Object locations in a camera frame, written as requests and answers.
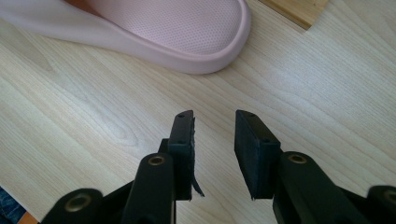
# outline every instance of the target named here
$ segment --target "wood grain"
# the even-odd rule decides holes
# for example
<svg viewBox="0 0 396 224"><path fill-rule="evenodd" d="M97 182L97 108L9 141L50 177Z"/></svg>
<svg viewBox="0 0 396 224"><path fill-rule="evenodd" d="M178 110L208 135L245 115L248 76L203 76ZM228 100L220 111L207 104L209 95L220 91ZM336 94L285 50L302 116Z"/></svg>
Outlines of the wood grain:
<svg viewBox="0 0 396 224"><path fill-rule="evenodd" d="M297 25L308 30L329 0L260 0Z"/></svg>
<svg viewBox="0 0 396 224"><path fill-rule="evenodd" d="M206 76L0 21L0 185L38 220L74 189L108 194L193 109L206 197L178 203L177 223L276 223L271 201L250 200L233 154L244 109L335 184L360 195L396 186L396 2L330 1L307 32L247 2L247 44Z"/></svg>

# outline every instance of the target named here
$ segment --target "wooden block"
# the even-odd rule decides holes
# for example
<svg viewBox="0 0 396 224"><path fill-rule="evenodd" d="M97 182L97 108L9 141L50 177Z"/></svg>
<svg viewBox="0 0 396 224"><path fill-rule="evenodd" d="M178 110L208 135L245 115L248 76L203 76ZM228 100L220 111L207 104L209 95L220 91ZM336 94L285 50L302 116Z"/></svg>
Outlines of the wooden block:
<svg viewBox="0 0 396 224"><path fill-rule="evenodd" d="M329 0L260 0L284 17L308 30Z"/></svg>

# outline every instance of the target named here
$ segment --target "wooden board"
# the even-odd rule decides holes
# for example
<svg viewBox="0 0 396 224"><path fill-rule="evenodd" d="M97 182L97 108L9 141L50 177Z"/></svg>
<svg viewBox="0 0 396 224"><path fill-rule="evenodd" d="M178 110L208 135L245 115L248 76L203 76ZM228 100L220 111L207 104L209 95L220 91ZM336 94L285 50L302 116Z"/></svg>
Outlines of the wooden board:
<svg viewBox="0 0 396 224"><path fill-rule="evenodd" d="M268 7L282 14L308 30L317 20L329 0L260 0Z"/></svg>

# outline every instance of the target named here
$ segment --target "blue jeans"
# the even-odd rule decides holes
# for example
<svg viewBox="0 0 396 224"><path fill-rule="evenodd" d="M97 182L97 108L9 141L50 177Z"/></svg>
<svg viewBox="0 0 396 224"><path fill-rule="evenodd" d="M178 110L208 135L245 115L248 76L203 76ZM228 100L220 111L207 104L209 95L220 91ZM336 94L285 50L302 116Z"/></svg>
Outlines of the blue jeans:
<svg viewBox="0 0 396 224"><path fill-rule="evenodd" d="M26 210L0 187L0 224L17 224Z"/></svg>

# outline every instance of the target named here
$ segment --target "blue fabric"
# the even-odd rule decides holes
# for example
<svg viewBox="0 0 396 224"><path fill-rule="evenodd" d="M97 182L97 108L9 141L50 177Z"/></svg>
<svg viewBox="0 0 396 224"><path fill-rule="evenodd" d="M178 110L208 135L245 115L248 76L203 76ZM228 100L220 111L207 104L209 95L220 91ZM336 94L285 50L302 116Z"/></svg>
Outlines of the blue fabric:
<svg viewBox="0 0 396 224"><path fill-rule="evenodd" d="M26 210L0 187L0 224L17 224Z"/></svg>

